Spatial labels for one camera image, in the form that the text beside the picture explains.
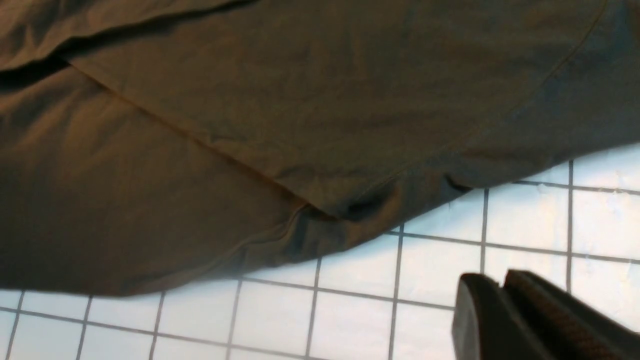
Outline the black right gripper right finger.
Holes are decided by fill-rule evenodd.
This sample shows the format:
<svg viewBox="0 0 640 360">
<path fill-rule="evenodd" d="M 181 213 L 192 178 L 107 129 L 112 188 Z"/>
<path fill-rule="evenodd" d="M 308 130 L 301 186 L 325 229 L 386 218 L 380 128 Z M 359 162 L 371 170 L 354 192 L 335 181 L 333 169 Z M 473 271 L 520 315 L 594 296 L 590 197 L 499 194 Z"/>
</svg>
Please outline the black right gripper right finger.
<svg viewBox="0 0 640 360">
<path fill-rule="evenodd" d="M 531 271 L 510 269 L 503 289 L 558 360 L 637 360 L 639 335 Z"/>
</svg>

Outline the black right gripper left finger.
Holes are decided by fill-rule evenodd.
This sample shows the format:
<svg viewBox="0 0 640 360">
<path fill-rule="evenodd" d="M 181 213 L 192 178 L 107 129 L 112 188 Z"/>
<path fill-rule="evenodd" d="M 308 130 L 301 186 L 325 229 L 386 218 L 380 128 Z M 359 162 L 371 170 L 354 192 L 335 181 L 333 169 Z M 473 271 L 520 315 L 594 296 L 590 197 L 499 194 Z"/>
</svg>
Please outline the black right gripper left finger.
<svg viewBox="0 0 640 360">
<path fill-rule="evenodd" d="M 457 360 L 551 358 L 505 290 L 479 273 L 458 280 L 451 337 Z"/>
</svg>

